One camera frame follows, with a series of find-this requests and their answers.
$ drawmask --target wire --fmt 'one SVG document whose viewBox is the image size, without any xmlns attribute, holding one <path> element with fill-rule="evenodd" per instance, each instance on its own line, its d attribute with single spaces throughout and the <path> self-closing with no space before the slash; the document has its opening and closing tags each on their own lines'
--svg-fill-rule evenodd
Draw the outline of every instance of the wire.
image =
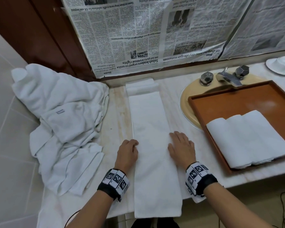
<svg viewBox="0 0 285 228">
<path fill-rule="evenodd" d="M 67 220 L 66 225 L 67 225 L 67 223 L 69 222 L 69 220 L 70 220 L 75 214 L 77 214 L 79 211 L 76 211 L 74 214 L 72 214 L 72 216 Z"/>
<path fill-rule="evenodd" d="M 285 192 L 282 192 L 281 194 L 280 194 L 280 200 L 281 200 L 281 203 L 282 203 L 282 207 L 283 207 L 283 220 L 282 220 L 282 228 L 285 228 L 285 206 L 284 206 L 284 201 L 283 201 L 283 199 L 282 199 L 282 196 L 283 195 L 285 195 Z"/>
</svg>

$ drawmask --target newspaper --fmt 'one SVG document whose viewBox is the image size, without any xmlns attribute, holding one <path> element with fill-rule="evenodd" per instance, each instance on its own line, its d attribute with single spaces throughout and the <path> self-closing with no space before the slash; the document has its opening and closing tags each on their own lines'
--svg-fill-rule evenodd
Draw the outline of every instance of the newspaper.
<svg viewBox="0 0 285 228">
<path fill-rule="evenodd" d="M 216 59 L 251 0 L 62 0 L 97 78 Z"/>
<path fill-rule="evenodd" d="M 285 49 L 285 0 L 255 0 L 220 60 Z"/>
</svg>

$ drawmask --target towel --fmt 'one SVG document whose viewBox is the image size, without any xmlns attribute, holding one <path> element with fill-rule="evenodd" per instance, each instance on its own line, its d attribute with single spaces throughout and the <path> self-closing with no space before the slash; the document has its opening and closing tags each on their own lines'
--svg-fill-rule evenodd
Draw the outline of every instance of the towel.
<svg viewBox="0 0 285 228">
<path fill-rule="evenodd" d="M 12 70 L 13 91 L 40 119 L 30 134 L 32 156 L 47 188 L 57 195 L 82 195 L 104 154 L 90 142 L 99 136 L 108 87 L 85 82 L 38 64 Z"/>
<path fill-rule="evenodd" d="M 285 140 L 257 110 L 207 124 L 230 168 L 270 162 L 285 155 Z"/>
<path fill-rule="evenodd" d="M 167 149 L 170 128 L 158 84 L 148 78 L 126 83 L 126 90 L 133 138 L 139 141 L 134 175 L 135 218 L 180 216 L 182 196 L 177 168 Z"/>
</svg>

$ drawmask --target chrome faucet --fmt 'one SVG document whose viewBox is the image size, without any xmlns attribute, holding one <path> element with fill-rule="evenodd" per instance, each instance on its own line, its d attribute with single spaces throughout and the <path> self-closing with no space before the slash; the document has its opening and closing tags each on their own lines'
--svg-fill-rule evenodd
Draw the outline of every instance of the chrome faucet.
<svg viewBox="0 0 285 228">
<path fill-rule="evenodd" d="M 240 86 L 242 86 L 243 84 L 241 83 L 241 81 L 234 75 L 227 73 L 228 67 L 224 68 L 223 72 L 219 72 L 216 75 L 216 79 L 218 81 L 226 81 L 228 83 L 230 83 L 234 88 L 238 88 Z"/>
</svg>

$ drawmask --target saucer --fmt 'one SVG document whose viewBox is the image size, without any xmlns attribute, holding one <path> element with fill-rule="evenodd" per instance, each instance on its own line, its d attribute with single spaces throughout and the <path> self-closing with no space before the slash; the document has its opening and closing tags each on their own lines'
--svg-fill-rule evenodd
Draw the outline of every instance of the saucer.
<svg viewBox="0 0 285 228">
<path fill-rule="evenodd" d="M 268 60 L 266 61 L 266 63 L 265 63 L 266 66 L 267 66 L 271 71 L 273 71 L 273 72 L 275 72 L 275 73 L 278 73 L 278 74 L 281 74 L 281 75 L 285 75 L 285 71 L 284 71 L 284 72 L 277 71 L 277 70 L 275 70 L 275 68 L 272 66 L 272 63 L 273 63 L 275 60 L 277 60 L 277 58 L 268 59 Z"/>
</svg>

